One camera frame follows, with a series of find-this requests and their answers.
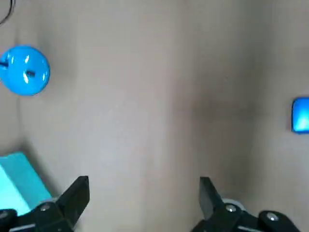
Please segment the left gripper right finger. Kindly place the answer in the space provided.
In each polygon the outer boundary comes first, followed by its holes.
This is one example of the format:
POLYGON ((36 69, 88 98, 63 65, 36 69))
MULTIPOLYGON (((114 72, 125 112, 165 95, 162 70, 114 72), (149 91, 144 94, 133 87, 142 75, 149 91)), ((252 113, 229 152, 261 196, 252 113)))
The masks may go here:
POLYGON ((199 179, 199 205, 204 218, 194 232, 298 232, 299 228, 283 213, 261 211, 253 216, 234 200, 224 200, 209 177, 199 179))

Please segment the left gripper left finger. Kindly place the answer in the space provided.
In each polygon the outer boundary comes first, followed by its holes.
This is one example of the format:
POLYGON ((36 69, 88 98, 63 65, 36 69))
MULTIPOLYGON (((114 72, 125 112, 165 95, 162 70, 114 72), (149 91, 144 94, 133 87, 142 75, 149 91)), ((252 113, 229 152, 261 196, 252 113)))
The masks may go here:
POLYGON ((14 209, 0 211, 2 232, 72 232, 90 201, 89 177, 79 176, 55 201, 37 205, 18 216, 14 209))

